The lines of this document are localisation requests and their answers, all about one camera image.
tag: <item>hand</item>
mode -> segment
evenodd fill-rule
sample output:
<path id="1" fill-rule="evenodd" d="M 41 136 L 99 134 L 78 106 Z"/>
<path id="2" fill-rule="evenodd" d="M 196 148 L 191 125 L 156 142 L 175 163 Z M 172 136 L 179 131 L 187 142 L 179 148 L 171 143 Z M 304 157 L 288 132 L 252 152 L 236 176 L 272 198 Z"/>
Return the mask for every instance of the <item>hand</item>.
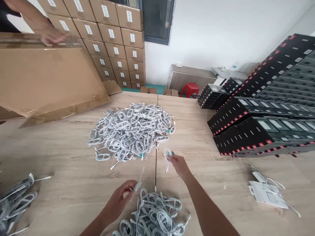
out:
<path id="1" fill-rule="evenodd" d="M 135 192 L 133 191 L 136 180 L 127 180 L 119 188 L 117 188 L 109 199 L 108 203 L 101 211 L 101 217 L 104 217 L 106 225 L 113 223 L 118 219 L 126 205 L 131 202 Z"/>
<path id="2" fill-rule="evenodd" d="M 187 177 L 191 175 L 190 169 L 187 166 L 185 159 L 178 155 L 168 155 L 167 159 L 171 162 L 176 170 L 176 173 L 185 181 Z"/>
<path id="3" fill-rule="evenodd" d="M 68 37 L 68 34 L 63 33 L 55 29 L 52 25 L 45 27 L 41 30 L 42 41 L 45 44 L 58 44 L 65 41 Z"/>

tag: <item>table surface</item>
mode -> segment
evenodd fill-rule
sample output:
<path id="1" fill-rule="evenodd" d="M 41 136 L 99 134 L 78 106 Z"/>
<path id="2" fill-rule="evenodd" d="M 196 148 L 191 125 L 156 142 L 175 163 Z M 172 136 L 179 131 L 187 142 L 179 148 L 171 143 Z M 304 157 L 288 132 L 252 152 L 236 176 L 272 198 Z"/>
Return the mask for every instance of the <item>table surface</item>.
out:
<path id="1" fill-rule="evenodd" d="M 158 192 L 179 197 L 183 203 L 181 215 L 192 215 L 186 235 L 201 235 L 185 184 L 172 166 L 165 173 L 165 148 L 185 157 L 194 176 L 241 235 L 311 235 L 315 230 L 314 153 L 298 158 L 222 157 L 206 123 L 215 111 L 200 109 L 197 100 L 125 91 L 111 98 L 112 102 L 104 106 L 57 122 L 23 129 L 18 127 L 24 119 L 0 125 L 2 192 L 30 172 L 36 178 L 54 175 L 33 185 L 39 194 L 18 223 L 18 228 L 30 224 L 21 235 L 79 235 L 117 187 L 128 179 L 139 180 L 143 165 L 141 187 L 153 191 L 156 183 Z M 174 115 L 176 131 L 159 145 L 159 150 L 152 149 L 147 161 L 118 163 L 110 170 L 115 159 L 96 161 L 93 149 L 87 146 L 89 134 L 105 110 L 138 102 L 158 104 Z M 300 212 L 301 219 L 289 210 L 256 202 L 247 187 L 248 181 L 254 180 L 248 164 L 287 188 L 282 195 Z M 134 198 L 104 235 L 111 235 L 122 219 L 130 219 L 136 202 Z"/>

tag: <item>plastic stool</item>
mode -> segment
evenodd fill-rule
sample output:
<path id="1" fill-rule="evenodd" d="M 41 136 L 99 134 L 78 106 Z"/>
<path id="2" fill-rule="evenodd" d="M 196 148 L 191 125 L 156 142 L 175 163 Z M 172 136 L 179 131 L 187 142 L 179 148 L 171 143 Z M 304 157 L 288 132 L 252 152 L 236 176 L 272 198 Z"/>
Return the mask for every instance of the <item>plastic stool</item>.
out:
<path id="1" fill-rule="evenodd" d="M 184 86 L 180 93 L 180 97 L 183 97 L 183 94 L 186 95 L 186 98 L 190 98 L 192 96 L 193 98 L 197 98 L 197 95 L 199 93 L 199 87 L 195 83 L 188 83 Z"/>

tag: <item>window frame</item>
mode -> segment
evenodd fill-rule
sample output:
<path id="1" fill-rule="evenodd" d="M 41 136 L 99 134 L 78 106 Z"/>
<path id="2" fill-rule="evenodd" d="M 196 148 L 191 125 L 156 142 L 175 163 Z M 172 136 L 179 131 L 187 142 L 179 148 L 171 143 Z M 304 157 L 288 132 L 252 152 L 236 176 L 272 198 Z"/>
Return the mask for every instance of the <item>window frame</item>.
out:
<path id="1" fill-rule="evenodd" d="M 143 11 L 143 1 L 145 0 L 139 0 L 140 10 Z M 170 18 L 169 18 L 169 27 L 167 30 L 167 39 L 162 39 L 158 37 L 148 36 L 144 35 L 144 41 L 150 42 L 150 43 L 156 43 L 156 44 L 162 44 L 162 45 L 170 45 L 170 39 L 171 39 L 171 30 L 172 30 L 172 23 L 173 23 L 173 16 L 174 16 L 174 9 L 175 9 L 175 1 L 176 0 L 168 0 L 171 1 L 171 8 L 170 8 Z"/>

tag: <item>window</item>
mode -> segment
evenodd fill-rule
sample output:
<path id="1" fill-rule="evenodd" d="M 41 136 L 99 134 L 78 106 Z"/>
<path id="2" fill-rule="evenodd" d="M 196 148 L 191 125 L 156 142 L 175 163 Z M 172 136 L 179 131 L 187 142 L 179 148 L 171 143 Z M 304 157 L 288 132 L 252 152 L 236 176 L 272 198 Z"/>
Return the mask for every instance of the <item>window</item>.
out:
<path id="1" fill-rule="evenodd" d="M 144 40 L 168 45 L 175 0 L 112 0 L 143 10 Z"/>

